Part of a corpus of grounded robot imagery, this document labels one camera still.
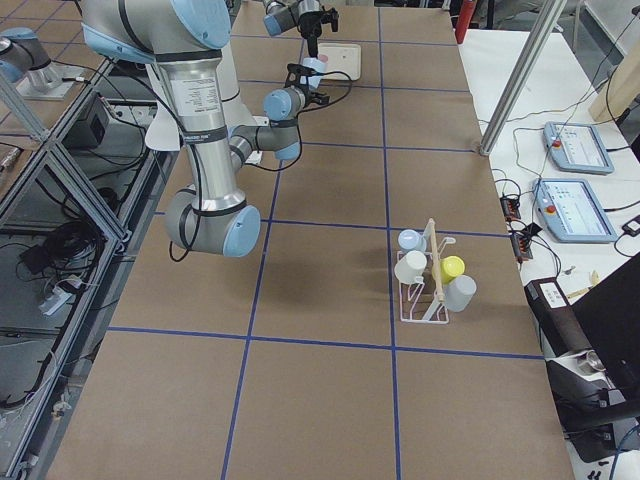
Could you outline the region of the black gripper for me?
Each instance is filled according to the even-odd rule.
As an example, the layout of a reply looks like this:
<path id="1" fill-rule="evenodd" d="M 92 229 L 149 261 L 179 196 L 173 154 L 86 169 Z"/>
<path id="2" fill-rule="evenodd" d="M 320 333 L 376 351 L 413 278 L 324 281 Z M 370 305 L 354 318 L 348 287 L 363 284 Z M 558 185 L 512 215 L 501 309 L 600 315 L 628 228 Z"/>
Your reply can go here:
<path id="1" fill-rule="evenodd" d="M 322 76 L 322 72 L 312 67 L 289 63 L 287 65 L 285 86 L 296 87 L 300 90 L 304 95 L 306 106 L 326 106 L 330 102 L 330 96 L 316 90 L 311 90 L 319 87 Z"/>
<path id="2" fill-rule="evenodd" d="M 317 58 L 318 37 L 322 34 L 322 26 L 329 24 L 332 32 L 339 30 L 339 12 L 331 7 L 319 10 L 309 10 L 299 15 L 299 31 L 303 38 L 306 38 L 308 54 L 312 58 Z"/>

